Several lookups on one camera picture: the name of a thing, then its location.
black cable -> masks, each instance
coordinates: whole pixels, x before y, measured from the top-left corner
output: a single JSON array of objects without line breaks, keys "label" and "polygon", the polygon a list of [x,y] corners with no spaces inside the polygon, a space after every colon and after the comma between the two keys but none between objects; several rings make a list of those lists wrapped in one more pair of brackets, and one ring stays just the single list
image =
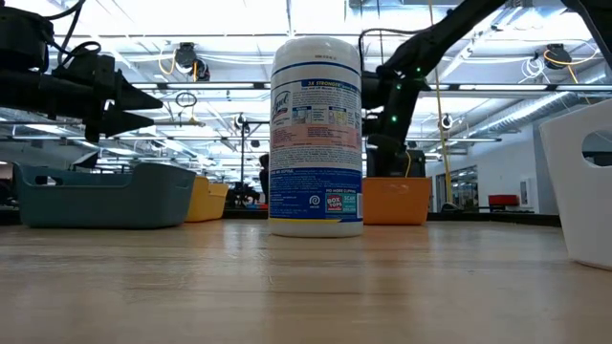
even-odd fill
[{"label": "black cable", "polygon": [[78,18],[80,17],[80,10],[81,8],[77,9],[75,12],[75,17],[73,18],[73,22],[70,24],[70,29],[68,29],[66,37],[64,38],[64,42],[61,44],[61,50],[57,50],[57,64],[60,66],[64,65],[64,63],[61,62],[62,56],[64,55],[64,52],[68,47],[68,41],[73,36],[75,28],[77,27]]},{"label": "black cable", "polygon": [[[94,49],[90,50],[90,49],[85,49],[87,47],[93,47],[95,46]],[[70,62],[70,60],[73,59],[73,57],[78,57],[78,56],[83,56],[86,54],[99,54],[99,52],[102,51],[102,46],[96,42],[96,41],[87,41],[87,42],[83,42],[79,45],[77,45],[74,49],[72,49],[71,52],[66,52],[63,51],[64,54],[68,55],[68,58],[66,58],[61,64],[61,67],[64,67],[68,62]]]},{"label": "black cable", "polygon": [[56,20],[56,19],[61,19],[65,16],[69,16],[70,14],[80,10],[83,7],[83,4],[85,3],[85,0],[78,0],[78,2],[72,6],[71,8],[67,9],[66,11],[62,12],[62,13],[58,13],[55,15],[50,15],[50,16],[46,16],[45,19],[47,20]]},{"label": "black cable", "polygon": [[191,92],[181,92],[176,96],[174,101],[176,102],[177,105],[183,108],[183,110],[181,110],[179,115],[177,115],[179,117],[179,126],[183,126],[183,123],[181,121],[181,115],[183,114],[185,109],[194,107],[195,104],[198,103],[198,97],[193,95]]},{"label": "black cable", "polygon": [[422,29],[422,30],[416,30],[416,31],[404,31],[404,30],[396,30],[396,29],[385,29],[385,28],[373,28],[373,29],[368,29],[363,31],[360,34],[360,39],[359,39],[359,52],[360,52],[360,63],[361,63],[361,71],[363,72],[365,69],[365,61],[364,61],[364,56],[363,56],[363,38],[370,32],[391,32],[391,33],[396,33],[396,34],[417,34],[417,33],[421,33],[424,31],[429,30],[429,28],[427,29]]},{"label": "black cable", "polygon": [[[376,0],[376,10],[378,11],[379,20],[381,20],[381,0]],[[384,64],[383,32],[380,32],[380,38],[381,38],[381,64]]]}]

disinfecting wipes canister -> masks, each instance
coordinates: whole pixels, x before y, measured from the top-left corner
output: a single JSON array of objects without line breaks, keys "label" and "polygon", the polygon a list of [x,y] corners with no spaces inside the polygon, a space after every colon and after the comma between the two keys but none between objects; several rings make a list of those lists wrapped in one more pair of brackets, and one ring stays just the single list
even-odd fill
[{"label": "disinfecting wipes canister", "polygon": [[270,221],[277,235],[360,235],[361,72],[329,37],[283,45],[272,76]]}]

wooden tabletop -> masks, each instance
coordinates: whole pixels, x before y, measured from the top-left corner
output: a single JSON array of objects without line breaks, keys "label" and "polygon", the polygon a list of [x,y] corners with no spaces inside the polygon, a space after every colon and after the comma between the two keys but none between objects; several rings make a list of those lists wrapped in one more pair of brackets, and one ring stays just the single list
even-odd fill
[{"label": "wooden tabletop", "polygon": [[610,343],[612,272],[557,228],[0,227],[0,343]]}]

ventilation duct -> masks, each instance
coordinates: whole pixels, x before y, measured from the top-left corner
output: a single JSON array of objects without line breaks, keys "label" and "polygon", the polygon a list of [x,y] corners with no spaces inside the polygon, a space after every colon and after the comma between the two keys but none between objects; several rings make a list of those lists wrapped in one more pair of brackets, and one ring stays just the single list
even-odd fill
[{"label": "ventilation duct", "polygon": [[[432,0],[433,6],[458,6],[462,0]],[[351,9],[358,10],[360,7],[364,9],[376,8],[380,3],[382,8],[398,7],[398,6],[428,6],[429,0],[349,0],[348,6]]]},{"label": "ventilation duct", "polygon": [[[607,63],[586,70],[579,75],[580,80],[587,84],[612,83],[612,70]],[[469,131],[453,135],[456,138],[481,136],[487,132],[504,132],[519,128],[535,120],[545,118],[580,103],[580,98],[574,92],[558,92],[538,99],[523,100],[486,120],[476,124]]]}]

blue plastic bin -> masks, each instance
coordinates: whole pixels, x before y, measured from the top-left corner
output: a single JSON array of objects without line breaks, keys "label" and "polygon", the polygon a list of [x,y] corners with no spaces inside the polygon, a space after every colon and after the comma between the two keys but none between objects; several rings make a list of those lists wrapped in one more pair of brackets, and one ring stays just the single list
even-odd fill
[{"label": "blue plastic bin", "polygon": [[[195,173],[141,163],[133,174],[89,174],[16,164],[21,222],[31,227],[159,228],[181,224]],[[48,178],[55,185],[46,185]]]}]

